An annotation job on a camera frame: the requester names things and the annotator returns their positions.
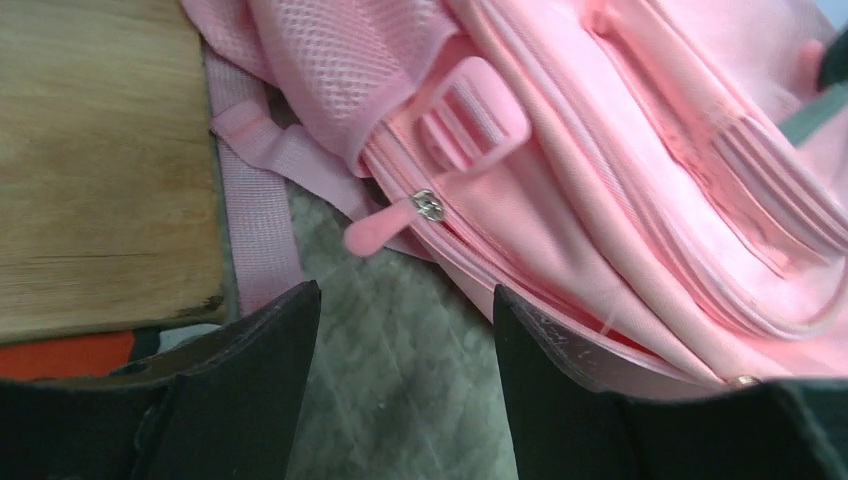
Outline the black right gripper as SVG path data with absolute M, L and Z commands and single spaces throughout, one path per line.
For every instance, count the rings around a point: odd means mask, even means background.
M 824 91 L 847 81 L 847 28 L 823 51 L 816 76 L 816 88 Z

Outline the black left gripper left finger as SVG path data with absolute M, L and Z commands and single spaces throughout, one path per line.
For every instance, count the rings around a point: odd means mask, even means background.
M 5 479 L 282 479 L 321 312 L 301 283 L 105 376 L 5 380 Z

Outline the pink student backpack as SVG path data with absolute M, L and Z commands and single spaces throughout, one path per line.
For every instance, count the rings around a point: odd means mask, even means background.
M 641 371 L 847 373 L 847 28 L 814 1 L 187 1 L 244 311 L 347 249 L 504 286 Z

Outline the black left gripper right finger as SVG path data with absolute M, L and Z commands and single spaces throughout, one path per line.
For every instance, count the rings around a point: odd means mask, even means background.
M 522 479 L 843 479 L 843 379 L 716 390 L 641 371 L 499 286 L 496 354 Z

